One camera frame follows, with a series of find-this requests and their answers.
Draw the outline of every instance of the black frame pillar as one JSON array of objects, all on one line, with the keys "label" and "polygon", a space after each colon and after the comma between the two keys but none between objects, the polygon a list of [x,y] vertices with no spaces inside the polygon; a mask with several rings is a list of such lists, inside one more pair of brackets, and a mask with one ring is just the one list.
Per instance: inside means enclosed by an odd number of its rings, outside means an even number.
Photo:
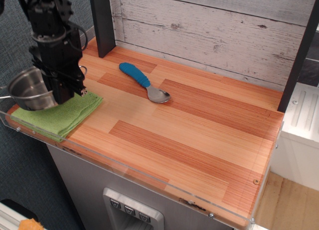
[{"label": "black frame pillar", "polygon": [[314,38],[316,29],[318,27],[318,22],[319,22],[319,0],[316,0],[313,10],[310,14],[310,18],[309,18],[303,39],[301,41],[299,50],[297,52],[295,62],[293,64],[290,75],[288,77],[283,96],[278,106],[278,111],[280,112],[286,112],[290,98],[293,94],[298,77],[300,75],[308,50],[310,48],[311,42]]},{"label": "black frame pillar", "polygon": [[110,0],[90,0],[99,57],[104,57],[115,45]]}]

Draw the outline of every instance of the spoon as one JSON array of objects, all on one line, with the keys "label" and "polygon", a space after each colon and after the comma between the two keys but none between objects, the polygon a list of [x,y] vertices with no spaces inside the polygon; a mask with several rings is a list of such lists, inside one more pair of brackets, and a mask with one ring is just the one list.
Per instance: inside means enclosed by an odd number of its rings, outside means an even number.
[{"label": "spoon", "polygon": [[151,85],[150,81],[148,80],[147,76],[141,72],[136,66],[130,63],[121,63],[120,70],[129,76],[133,77],[142,87],[146,88],[148,92],[149,100],[155,103],[165,103],[170,100],[169,93],[155,88]]}]

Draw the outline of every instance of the green cloth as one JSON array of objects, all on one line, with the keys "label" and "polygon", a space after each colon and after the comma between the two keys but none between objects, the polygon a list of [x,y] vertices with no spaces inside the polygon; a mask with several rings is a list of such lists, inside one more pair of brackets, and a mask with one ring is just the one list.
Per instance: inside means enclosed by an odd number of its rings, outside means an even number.
[{"label": "green cloth", "polygon": [[31,112],[18,108],[12,113],[11,119],[39,134],[61,142],[101,102],[101,97],[88,92],[83,97],[74,95],[73,98],[62,105],[47,110]]}]

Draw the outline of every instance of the metal bowl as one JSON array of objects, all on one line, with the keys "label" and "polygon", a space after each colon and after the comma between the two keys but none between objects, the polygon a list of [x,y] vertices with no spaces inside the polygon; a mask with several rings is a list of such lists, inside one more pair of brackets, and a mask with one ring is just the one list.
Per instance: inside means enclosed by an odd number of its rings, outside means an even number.
[{"label": "metal bowl", "polygon": [[30,67],[16,75],[8,84],[7,90],[16,103],[24,110],[38,111],[57,104],[53,91],[48,91],[41,70]]}]

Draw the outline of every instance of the white wood backsplash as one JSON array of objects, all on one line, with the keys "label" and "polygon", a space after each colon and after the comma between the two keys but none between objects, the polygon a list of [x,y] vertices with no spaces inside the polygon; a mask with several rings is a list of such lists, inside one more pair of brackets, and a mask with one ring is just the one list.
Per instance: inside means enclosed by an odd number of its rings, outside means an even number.
[{"label": "white wood backsplash", "polygon": [[306,26],[315,0],[181,0]]},{"label": "white wood backsplash", "polygon": [[305,31],[191,0],[111,0],[111,8],[117,45],[280,91]]}]

